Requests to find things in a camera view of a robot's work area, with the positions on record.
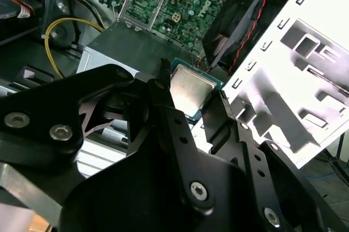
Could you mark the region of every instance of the black wire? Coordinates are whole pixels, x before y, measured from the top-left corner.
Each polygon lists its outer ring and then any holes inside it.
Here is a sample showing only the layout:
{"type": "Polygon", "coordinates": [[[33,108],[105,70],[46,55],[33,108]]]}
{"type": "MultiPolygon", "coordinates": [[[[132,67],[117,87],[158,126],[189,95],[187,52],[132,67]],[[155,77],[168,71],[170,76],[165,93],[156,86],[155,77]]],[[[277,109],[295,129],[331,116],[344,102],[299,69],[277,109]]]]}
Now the black wire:
{"type": "Polygon", "coordinates": [[[84,5],[92,13],[92,15],[94,16],[94,18],[96,19],[96,21],[100,27],[104,27],[103,23],[99,20],[98,15],[93,11],[92,7],[90,7],[88,4],[86,4],[83,0],[76,0],[76,1],[78,1],[79,3],[84,5]]]}
{"type": "Polygon", "coordinates": [[[42,20],[45,16],[45,10],[46,10],[46,3],[45,0],[41,0],[41,15],[40,19],[42,20]]]}
{"type": "MultiPolygon", "coordinates": [[[[73,2],[72,0],[67,0],[68,1],[68,8],[69,8],[69,13],[71,16],[74,16],[74,10],[73,10],[73,2]]],[[[77,24],[77,21],[72,21],[73,22],[73,26],[74,26],[74,32],[75,32],[75,39],[73,41],[73,44],[77,45],[80,41],[80,30],[79,30],[79,26],[77,24]]]]}

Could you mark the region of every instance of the silver screw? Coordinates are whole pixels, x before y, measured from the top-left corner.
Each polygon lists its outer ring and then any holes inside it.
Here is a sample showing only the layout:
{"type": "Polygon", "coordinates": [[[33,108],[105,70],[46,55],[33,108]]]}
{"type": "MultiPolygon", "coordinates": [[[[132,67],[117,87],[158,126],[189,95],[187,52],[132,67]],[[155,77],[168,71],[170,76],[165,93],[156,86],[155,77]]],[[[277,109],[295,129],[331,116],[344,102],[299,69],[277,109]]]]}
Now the silver screw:
{"type": "Polygon", "coordinates": [[[118,70],[118,75],[122,78],[127,78],[127,73],[124,70],[118,70]]]}
{"type": "Polygon", "coordinates": [[[69,126],[57,124],[51,127],[50,136],[57,141],[68,141],[73,136],[73,132],[69,126]]]}
{"type": "Polygon", "coordinates": [[[266,207],[264,209],[264,216],[271,225],[273,225],[276,228],[280,227],[280,220],[273,210],[266,207]]]}
{"type": "Polygon", "coordinates": [[[155,81],[155,85],[161,89],[164,89],[164,85],[159,81],[155,81]]]}
{"type": "Polygon", "coordinates": [[[274,143],[270,143],[270,146],[272,147],[272,149],[274,149],[275,151],[279,150],[278,146],[274,143]]]}
{"type": "Polygon", "coordinates": [[[240,123],[240,125],[245,129],[245,130],[249,130],[249,126],[245,123],[240,123]]]}
{"type": "Polygon", "coordinates": [[[12,112],[4,118],[5,124],[12,128],[22,128],[29,125],[31,119],[26,114],[20,112],[12,112]]]}
{"type": "Polygon", "coordinates": [[[191,183],[190,191],[199,201],[205,201],[207,199],[207,191],[203,184],[199,182],[191,183]]]}

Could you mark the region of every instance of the screw hole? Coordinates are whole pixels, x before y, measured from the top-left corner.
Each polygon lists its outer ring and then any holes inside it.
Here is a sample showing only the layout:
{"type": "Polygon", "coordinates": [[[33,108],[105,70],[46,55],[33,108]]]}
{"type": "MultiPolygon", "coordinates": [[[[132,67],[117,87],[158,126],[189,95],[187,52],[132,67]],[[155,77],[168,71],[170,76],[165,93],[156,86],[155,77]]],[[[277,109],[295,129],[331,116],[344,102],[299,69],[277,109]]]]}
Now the screw hole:
{"type": "Polygon", "coordinates": [[[259,170],[258,169],[258,174],[261,176],[261,177],[265,177],[266,175],[264,174],[264,172],[262,170],[259,170]]]}
{"type": "Polygon", "coordinates": [[[182,136],[179,138],[179,141],[184,143],[184,144],[188,143],[188,140],[186,138],[182,137],[182,136]]]}

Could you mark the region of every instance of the black plastic part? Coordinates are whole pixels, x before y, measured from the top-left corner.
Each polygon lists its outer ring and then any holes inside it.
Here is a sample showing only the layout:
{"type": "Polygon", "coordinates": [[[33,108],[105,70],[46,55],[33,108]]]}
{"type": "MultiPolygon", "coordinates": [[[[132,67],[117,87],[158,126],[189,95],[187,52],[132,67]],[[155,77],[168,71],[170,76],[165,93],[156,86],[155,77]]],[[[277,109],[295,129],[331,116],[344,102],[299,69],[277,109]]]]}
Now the black plastic part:
{"type": "Polygon", "coordinates": [[[261,151],[266,155],[272,179],[278,193],[282,214],[294,227],[302,231],[348,231],[340,218],[315,188],[279,148],[266,141],[261,151]]]}
{"type": "Polygon", "coordinates": [[[257,148],[251,130],[236,121],[223,91],[212,96],[212,102],[202,111],[208,142],[213,144],[211,153],[237,164],[245,173],[248,183],[246,195],[253,198],[256,222],[269,231],[287,231],[278,198],[269,172],[266,157],[257,148]],[[279,217],[279,226],[272,226],[265,218],[264,209],[272,209],[279,217]]]}
{"type": "Polygon", "coordinates": [[[139,150],[79,185],[63,206],[60,232],[264,231],[250,211],[243,173],[199,153],[218,195],[210,216],[197,218],[181,202],[170,156],[156,146],[139,150]]]}
{"type": "Polygon", "coordinates": [[[93,114],[96,103],[84,102],[132,82],[132,75],[123,68],[106,65],[0,99],[0,160],[42,171],[61,170],[72,165],[84,136],[110,123],[104,119],[102,124],[98,115],[93,114]],[[28,115],[29,125],[8,127],[4,118],[11,112],[28,115]],[[86,114],[83,122],[80,121],[82,114],[86,114]],[[50,137],[51,127],[57,124],[71,128],[73,135],[68,141],[50,137]]]}

